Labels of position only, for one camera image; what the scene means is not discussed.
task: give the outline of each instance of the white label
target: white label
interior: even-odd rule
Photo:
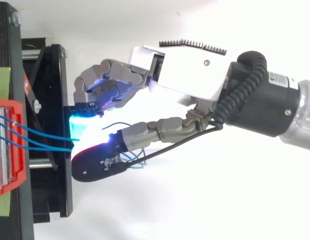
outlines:
[[[296,89],[298,90],[299,89],[299,84],[297,83],[297,81],[295,81],[293,78],[289,78],[289,87],[291,89]]]
[[[289,78],[287,76],[279,75],[270,71],[268,72],[268,82],[284,88],[289,87]]]

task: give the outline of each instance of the black metal frame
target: black metal frame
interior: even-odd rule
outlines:
[[[10,68],[9,98],[25,105],[21,31],[10,23],[16,10],[6,2],[0,2],[0,67]],[[0,239],[33,240],[33,216],[29,155],[25,153],[26,181],[11,191],[10,215],[0,217]]]
[[[22,47],[34,39],[23,39]],[[38,46],[40,53],[36,60],[24,60],[23,66],[31,89],[26,97],[27,125],[46,134],[69,137],[69,111],[66,90],[66,64],[61,45]],[[34,101],[42,105],[35,113]],[[41,137],[29,133],[29,137],[43,144],[71,148],[72,143]],[[60,212],[68,217],[73,212],[72,170],[69,152],[29,151],[29,158],[49,159],[52,168],[30,170],[34,223],[50,221],[50,213]]]

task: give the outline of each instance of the white background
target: white background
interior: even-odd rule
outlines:
[[[180,38],[228,49],[232,60],[260,51],[269,71],[310,80],[310,1],[10,3],[21,10],[22,37],[48,37],[67,49],[70,103],[73,82],[86,68],[105,58],[127,62],[134,46]],[[145,89],[102,121],[185,113]],[[52,214],[50,223],[34,226],[36,240],[310,240],[310,151],[225,127],[149,160],[145,169],[93,183],[74,180],[73,200],[69,218]]]

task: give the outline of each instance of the black cylindrical motor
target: black cylindrical motor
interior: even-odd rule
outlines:
[[[250,69],[239,62],[230,64],[227,96],[244,81]],[[291,125],[300,101],[298,84],[291,78],[268,72],[259,87],[226,120],[226,124],[277,137]]]

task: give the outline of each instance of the screw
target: screw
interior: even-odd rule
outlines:
[[[40,102],[35,99],[34,103],[33,103],[33,109],[34,109],[34,112],[36,114],[38,114],[40,112],[40,110],[42,109],[42,105],[40,104]]]
[[[290,109],[286,109],[284,113],[286,116],[290,116],[292,114],[292,111]]]
[[[65,49],[62,49],[62,50],[60,51],[60,57],[61,57],[62,59],[67,59],[68,53],[67,53],[67,51],[66,51]]]
[[[20,27],[21,26],[20,12],[14,11],[10,16],[9,21],[15,27]]]
[[[204,65],[205,65],[205,66],[209,66],[210,64],[211,64],[210,60],[205,60],[205,61],[204,61]]]

